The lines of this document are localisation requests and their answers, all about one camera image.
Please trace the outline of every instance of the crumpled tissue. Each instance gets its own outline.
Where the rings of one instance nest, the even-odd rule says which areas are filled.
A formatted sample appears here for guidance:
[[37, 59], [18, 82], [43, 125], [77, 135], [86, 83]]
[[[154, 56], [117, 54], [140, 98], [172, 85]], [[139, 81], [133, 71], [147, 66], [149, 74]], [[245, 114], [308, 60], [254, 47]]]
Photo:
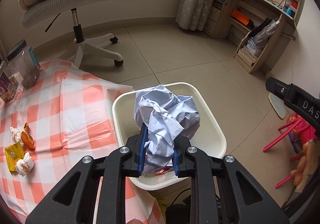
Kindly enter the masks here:
[[19, 159], [16, 163], [17, 173], [25, 176], [27, 173], [31, 172], [33, 168], [33, 159], [30, 156], [29, 152], [24, 155], [23, 159]]
[[200, 126], [193, 97], [176, 96], [163, 85], [136, 92], [134, 119], [149, 131], [144, 172], [164, 168], [173, 156], [174, 139], [181, 133], [190, 140]]
[[11, 131], [11, 137], [14, 140], [14, 142], [15, 143], [20, 142], [20, 145], [23, 147], [24, 142], [22, 141], [20, 130], [14, 127], [10, 127], [10, 131]]

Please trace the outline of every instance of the human hand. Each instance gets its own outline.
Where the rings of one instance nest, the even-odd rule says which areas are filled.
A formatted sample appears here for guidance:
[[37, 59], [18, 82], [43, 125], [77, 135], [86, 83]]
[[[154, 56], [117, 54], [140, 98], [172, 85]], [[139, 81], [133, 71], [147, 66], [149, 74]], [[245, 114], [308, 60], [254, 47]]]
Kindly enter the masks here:
[[133, 219], [133, 220], [130, 220], [127, 224], [143, 224], [143, 223], [140, 220]]

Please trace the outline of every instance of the drawer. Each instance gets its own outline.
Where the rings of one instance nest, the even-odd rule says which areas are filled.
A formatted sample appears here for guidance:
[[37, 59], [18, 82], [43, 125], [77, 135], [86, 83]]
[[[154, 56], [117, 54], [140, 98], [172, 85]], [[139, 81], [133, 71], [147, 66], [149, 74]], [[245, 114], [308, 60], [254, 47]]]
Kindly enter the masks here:
[[207, 23], [204, 26], [204, 31], [207, 31], [212, 35], [214, 28], [216, 27], [216, 22], [214, 22], [212, 19], [207, 19]]
[[215, 7], [211, 7], [211, 10], [210, 10], [210, 13], [209, 13], [209, 18], [212, 19], [215, 22], [218, 22], [220, 11], [221, 10], [219, 10], [219, 9], [217, 9]]

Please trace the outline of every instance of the silver screw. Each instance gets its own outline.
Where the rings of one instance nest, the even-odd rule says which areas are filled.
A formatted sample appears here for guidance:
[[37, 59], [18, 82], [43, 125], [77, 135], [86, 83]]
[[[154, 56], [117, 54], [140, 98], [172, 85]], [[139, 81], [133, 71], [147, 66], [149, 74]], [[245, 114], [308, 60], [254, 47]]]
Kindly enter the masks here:
[[235, 158], [233, 156], [226, 156], [225, 159], [228, 163], [233, 163], [235, 161]]
[[121, 154], [125, 154], [125, 153], [128, 153], [129, 150], [130, 150], [129, 147], [121, 147], [121, 148], [120, 148], [120, 153], [121, 153]]
[[92, 160], [92, 158], [90, 156], [86, 156], [84, 158], [82, 158], [82, 162], [87, 164], [87, 163], [90, 163]]
[[191, 153], [191, 154], [194, 154], [195, 152], [198, 151], [198, 149], [196, 147], [188, 147], [188, 152]]

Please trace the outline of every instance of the pink and white plaid tablecloth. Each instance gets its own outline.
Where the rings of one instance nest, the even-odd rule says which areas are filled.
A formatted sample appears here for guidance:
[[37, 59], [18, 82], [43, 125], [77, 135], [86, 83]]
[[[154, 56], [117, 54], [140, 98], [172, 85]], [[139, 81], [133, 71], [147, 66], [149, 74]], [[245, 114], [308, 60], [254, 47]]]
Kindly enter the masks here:
[[[119, 147], [112, 103], [132, 90], [63, 60], [43, 62], [41, 68], [32, 89], [19, 89], [13, 100], [0, 102], [0, 194], [21, 223], [83, 156], [99, 158]], [[10, 173], [4, 148], [14, 144], [10, 126], [22, 131], [26, 122], [36, 149], [29, 151], [33, 171], [22, 177]], [[156, 199], [129, 179], [125, 199], [127, 221], [136, 218], [145, 224], [164, 223]]]

